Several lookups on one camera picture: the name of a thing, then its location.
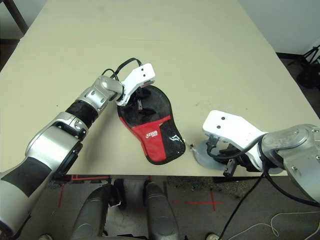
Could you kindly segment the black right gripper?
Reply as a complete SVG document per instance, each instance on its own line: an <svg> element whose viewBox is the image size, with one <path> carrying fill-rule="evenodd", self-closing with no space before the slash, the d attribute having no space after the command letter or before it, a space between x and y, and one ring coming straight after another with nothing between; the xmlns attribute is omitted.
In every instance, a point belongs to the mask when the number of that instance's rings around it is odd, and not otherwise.
<svg viewBox="0 0 320 240"><path fill-rule="evenodd" d="M226 149L222 149L219 151L220 156L232 156L236 153L236 149L234 147L228 147ZM250 160L250 156L248 152L243 153L242 155L236 157L235 159L230 159L223 171L223 175L225 177L232 177L236 171L237 166L244 167L247 172L260 172Z"/></svg>

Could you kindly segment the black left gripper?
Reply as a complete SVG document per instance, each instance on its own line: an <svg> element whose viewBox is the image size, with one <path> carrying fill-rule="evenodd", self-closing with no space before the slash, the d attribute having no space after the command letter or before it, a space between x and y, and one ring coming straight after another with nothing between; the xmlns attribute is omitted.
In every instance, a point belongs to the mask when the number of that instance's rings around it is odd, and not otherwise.
<svg viewBox="0 0 320 240"><path fill-rule="evenodd" d="M135 98L137 99L138 113L144 116L150 116L155 113L154 109L143 108L141 100L148 98L151 95L150 90L147 87L138 87L135 91Z"/></svg>

